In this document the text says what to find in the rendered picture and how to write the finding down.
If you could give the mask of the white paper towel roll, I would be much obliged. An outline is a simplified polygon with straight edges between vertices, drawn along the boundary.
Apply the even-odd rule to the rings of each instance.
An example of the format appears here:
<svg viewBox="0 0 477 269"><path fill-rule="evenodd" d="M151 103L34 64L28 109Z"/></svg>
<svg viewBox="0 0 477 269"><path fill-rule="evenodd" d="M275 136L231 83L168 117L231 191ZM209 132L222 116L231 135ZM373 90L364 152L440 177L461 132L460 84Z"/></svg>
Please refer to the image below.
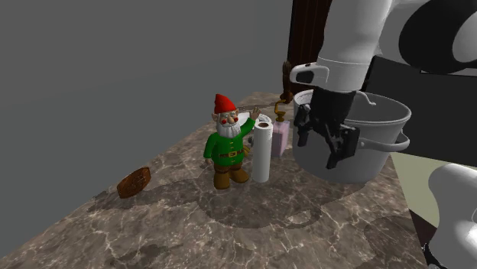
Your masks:
<svg viewBox="0 0 477 269"><path fill-rule="evenodd" d="M273 125L269 122L256 122L254 126L254 146L252 149L252 179L264 183L269 179L271 165Z"/></svg>

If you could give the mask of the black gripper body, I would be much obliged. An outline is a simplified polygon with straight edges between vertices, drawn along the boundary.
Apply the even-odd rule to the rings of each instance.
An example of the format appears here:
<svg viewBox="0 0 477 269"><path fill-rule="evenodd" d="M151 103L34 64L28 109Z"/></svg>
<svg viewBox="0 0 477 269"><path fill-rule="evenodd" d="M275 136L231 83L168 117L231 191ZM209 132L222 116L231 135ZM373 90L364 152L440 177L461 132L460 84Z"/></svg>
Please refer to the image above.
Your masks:
<svg viewBox="0 0 477 269"><path fill-rule="evenodd" d="M310 101L310 119L338 131L351 109L356 92L332 92L315 88Z"/></svg>

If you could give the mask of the large grey cooking pot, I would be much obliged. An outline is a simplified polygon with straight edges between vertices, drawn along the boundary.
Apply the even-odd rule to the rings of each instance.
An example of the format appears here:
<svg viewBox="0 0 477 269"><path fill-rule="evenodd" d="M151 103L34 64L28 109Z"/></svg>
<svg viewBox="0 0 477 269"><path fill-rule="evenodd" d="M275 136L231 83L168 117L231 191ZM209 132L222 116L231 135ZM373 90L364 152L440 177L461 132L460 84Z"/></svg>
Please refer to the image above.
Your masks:
<svg viewBox="0 0 477 269"><path fill-rule="evenodd" d="M367 93L356 95L345 125L360 129L355 155L327 169L329 146L314 131L307 144L299 147L297 128L293 134L293 156L306 172L335 183L366 183L377 177L391 152L408 148L410 139L403 127L411 117L411 110L388 97Z"/></svg>

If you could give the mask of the pink soap dispenser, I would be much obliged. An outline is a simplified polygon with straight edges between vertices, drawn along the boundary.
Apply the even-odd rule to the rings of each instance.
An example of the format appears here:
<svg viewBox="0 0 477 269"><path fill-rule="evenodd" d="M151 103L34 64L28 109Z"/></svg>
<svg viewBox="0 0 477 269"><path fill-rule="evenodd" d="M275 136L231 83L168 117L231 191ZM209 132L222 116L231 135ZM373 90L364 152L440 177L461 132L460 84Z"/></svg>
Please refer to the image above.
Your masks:
<svg viewBox="0 0 477 269"><path fill-rule="evenodd" d="M274 105L274 113L277 116L273 124L273 135L271 145L271 156L281 157L287 146L290 122L284 119L285 111L280 111L278 105L285 103L285 99L277 101Z"/></svg>

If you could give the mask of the brown oval bread loaf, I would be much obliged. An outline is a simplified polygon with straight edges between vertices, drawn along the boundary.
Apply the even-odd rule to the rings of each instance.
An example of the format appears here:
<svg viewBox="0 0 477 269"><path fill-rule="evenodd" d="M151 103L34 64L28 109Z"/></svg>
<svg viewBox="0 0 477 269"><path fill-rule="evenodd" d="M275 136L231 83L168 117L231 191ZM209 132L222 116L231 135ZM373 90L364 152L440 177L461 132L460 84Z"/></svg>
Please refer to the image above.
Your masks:
<svg viewBox="0 0 477 269"><path fill-rule="evenodd" d="M126 176L116 187L120 199L127 199L140 193L150 182L149 167L141 167Z"/></svg>

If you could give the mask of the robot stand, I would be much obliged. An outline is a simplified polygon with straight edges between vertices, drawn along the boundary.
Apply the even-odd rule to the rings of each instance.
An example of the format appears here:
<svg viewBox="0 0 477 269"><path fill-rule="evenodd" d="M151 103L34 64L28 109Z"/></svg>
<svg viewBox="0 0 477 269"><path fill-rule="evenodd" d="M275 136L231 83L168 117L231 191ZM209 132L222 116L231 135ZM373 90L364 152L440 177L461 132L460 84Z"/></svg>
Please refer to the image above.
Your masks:
<svg viewBox="0 0 477 269"><path fill-rule="evenodd" d="M436 75L376 57L366 91L412 111L405 154L477 167L477 70Z"/></svg>

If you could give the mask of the garden gnome figure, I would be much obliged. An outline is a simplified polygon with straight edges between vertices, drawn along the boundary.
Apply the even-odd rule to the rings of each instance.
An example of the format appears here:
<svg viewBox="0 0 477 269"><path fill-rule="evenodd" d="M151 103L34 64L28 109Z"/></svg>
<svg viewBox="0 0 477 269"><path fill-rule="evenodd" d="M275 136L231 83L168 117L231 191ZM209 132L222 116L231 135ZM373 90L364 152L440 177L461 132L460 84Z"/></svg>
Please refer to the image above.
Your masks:
<svg viewBox="0 0 477 269"><path fill-rule="evenodd" d="M260 113L260 109L254 108L246 122L240 125L234 103L228 97L216 94L211 114L216 131L208 137L203 157L205 162L213 164L213 185L217 190L228 189L231 180L235 183L248 181L249 176L242 169L245 157L243 138L253 129Z"/></svg>

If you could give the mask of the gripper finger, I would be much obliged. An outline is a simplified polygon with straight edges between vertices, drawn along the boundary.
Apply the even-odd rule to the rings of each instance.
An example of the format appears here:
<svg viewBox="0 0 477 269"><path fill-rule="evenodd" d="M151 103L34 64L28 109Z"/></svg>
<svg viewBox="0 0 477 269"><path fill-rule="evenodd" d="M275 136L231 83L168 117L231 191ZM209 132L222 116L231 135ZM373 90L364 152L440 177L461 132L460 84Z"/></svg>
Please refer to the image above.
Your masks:
<svg viewBox="0 0 477 269"><path fill-rule="evenodd" d="M308 134L312 128L309 123L310 106L308 104L299 105L297 114L294 117L294 126L297 127L298 147L304 147L307 144Z"/></svg>
<svg viewBox="0 0 477 269"><path fill-rule="evenodd" d="M326 164L326 168L331 170L346 158L355 155L357 144L359 141L360 129L340 125L339 129L333 132L328 125L322 126L322 136L329 146L330 154Z"/></svg>

